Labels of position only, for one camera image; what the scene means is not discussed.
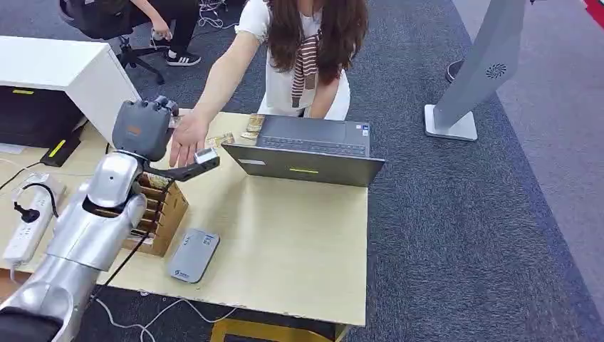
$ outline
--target long brown hair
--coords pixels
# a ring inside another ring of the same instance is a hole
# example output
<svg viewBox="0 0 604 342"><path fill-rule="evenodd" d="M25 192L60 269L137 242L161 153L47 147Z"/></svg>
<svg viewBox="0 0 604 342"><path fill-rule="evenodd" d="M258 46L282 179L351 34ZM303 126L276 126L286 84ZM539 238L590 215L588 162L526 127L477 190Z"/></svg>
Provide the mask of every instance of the long brown hair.
<svg viewBox="0 0 604 342"><path fill-rule="evenodd" d="M289 71L305 38L297 0L266 0L271 9L268 44L273 67ZM329 84L348 69L367 31L365 0L325 0L318 49L319 80Z"/></svg>

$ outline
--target woman's hand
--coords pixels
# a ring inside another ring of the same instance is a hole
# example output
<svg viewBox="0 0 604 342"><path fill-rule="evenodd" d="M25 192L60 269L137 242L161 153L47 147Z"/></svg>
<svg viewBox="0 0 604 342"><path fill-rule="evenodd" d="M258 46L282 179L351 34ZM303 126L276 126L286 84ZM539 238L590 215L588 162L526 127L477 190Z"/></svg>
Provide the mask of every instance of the woman's hand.
<svg viewBox="0 0 604 342"><path fill-rule="evenodd" d="M170 167L178 161L178 167L194 163L195 152L204 148L209 123L201 115L191 112L185 115L172 134Z"/></svg>
<svg viewBox="0 0 604 342"><path fill-rule="evenodd" d="M166 21L162 19L161 16L158 16L156 19L151 20L153 24L153 31L157 32L162 38L166 40L172 39L172 32L170 31L170 27L166 24Z"/></svg>

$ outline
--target cardboard organizer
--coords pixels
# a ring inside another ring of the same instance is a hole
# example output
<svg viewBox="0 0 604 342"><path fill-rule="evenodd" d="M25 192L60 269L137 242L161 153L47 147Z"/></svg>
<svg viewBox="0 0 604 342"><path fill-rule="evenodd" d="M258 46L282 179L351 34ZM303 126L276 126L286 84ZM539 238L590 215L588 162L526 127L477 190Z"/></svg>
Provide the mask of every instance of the cardboard organizer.
<svg viewBox="0 0 604 342"><path fill-rule="evenodd" d="M155 181L157 176L143 174L139 179L141 192L147 197L147 209L138 226L133 230L136 234L131 234L123 243L122 247L133 249L140 241L139 235L149 231L152 234L143 242L138 252L153 254L163 257L172 242L180 222L187 212L189 202L184 198L178 185L174 182L168 188L165 196L163 195L164 185L158 185ZM157 221L154 223L155 211L157 208ZM116 212L99 210L100 214L108 217L115 217Z"/></svg>

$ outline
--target gray carpet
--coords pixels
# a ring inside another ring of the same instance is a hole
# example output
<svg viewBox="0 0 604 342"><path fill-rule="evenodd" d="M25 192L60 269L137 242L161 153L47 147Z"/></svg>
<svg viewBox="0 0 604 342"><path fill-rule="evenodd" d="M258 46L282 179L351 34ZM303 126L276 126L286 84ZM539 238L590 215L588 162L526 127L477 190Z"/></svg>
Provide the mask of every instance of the gray carpet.
<svg viewBox="0 0 604 342"><path fill-rule="evenodd" d="M475 36L489 2L453 2ZM594 72L602 68L604 29L584 5L527 5L519 71L498 94L603 315L604 210L593 204L604 202L604 83Z"/></svg>
<svg viewBox="0 0 604 342"><path fill-rule="evenodd" d="M0 34L74 38L48 18L45 1L31 2L0 5L13 14L0 21ZM349 118L373 124L372 153L389 163L370 188L367 327L353 329L348 341L601 341L601 319L499 100L475 110L477 143L423 133L423 105L447 87L443 66L469 47L454 5L371 0L370 7L370 33L349 72ZM147 32L138 30L140 42ZM170 69L160 88L141 70L128 72L144 96L164 93L193 103L231 38L231 31L196 38L192 50L206 61ZM256 110L263 82L260 54L226 109ZM174 300L105 294L116 319L129 323L149 321ZM199 306L208 316L225 312ZM329 334L321 324L303 324ZM161 341L207 341L210 330L183 306L153 331ZM95 305L79 340L136 338L109 326Z"/></svg>

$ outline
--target gray power bank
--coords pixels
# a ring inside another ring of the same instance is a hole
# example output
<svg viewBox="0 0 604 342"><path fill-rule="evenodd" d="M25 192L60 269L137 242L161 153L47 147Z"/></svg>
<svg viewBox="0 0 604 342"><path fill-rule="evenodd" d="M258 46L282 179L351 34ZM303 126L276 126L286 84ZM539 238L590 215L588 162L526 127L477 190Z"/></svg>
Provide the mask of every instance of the gray power bank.
<svg viewBox="0 0 604 342"><path fill-rule="evenodd" d="M168 274L179 280L197 283L204 275L219 241L217 234L188 229L168 263Z"/></svg>

